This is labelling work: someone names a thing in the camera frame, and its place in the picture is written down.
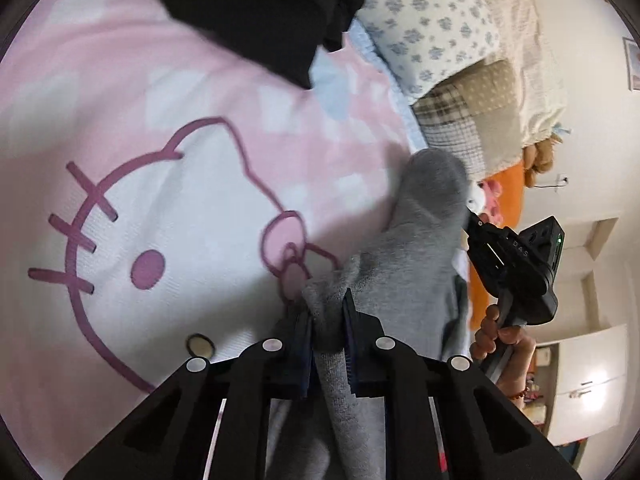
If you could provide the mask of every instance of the whisker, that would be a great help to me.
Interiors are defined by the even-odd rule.
[[[112,222],[118,219],[118,213],[113,206],[108,202],[103,193],[98,190],[98,187],[89,180],[89,178],[82,172],[80,168],[74,163],[70,162],[66,165],[66,169],[73,176],[76,182],[80,185],[84,192],[87,193],[92,200],[98,205],[102,212],[107,215],[107,218]]]
[[[95,290],[93,283],[68,274],[67,272],[60,272],[58,270],[37,269],[35,267],[31,267],[31,269],[27,271],[27,275],[32,280],[36,280],[38,282],[59,283],[60,285],[72,286],[86,292],[87,294],[93,294]]]
[[[69,240],[71,240],[73,243],[78,244],[79,246],[81,246],[83,249],[86,249],[90,253],[95,252],[97,247],[95,245],[95,242],[91,240],[91,238],[89,238],[88,236],[82,234],[82,231],[79,228],[66,223],[58,215],[52,214],[51,216],[49,216],[49,224],[60,234],[63,234],[67,238],[69,238]]]

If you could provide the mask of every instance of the white plush toy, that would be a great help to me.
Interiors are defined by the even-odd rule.
[[[486,205],[484,191],[477,182],[469,183],[469,191],[466,197],[466,207],[469,211],[479,215]]]

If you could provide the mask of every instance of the pink plush toy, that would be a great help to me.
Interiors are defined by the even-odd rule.
[[[486,198],[484,209],[478,215],[483,222],[489,222],[495,226],[501,227],[504,217],[500,213],[500,205],[498,197],[502,194],[502,186],[496,180],[483,180],[478,184],[484,191]]]

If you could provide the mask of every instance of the hello kitty blanket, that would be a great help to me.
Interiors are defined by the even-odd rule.
[[[267,336],[385,227],[414,148],[347,36],[302,91],[157,0],[41,0],[0,81],[0,413],[47,480],[191,335],[215,360]]]

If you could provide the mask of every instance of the framed picture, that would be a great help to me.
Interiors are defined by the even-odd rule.
[[[634,40],[624,38],[626,67],[629,72],[629,89],[640,90],[640,47]]]

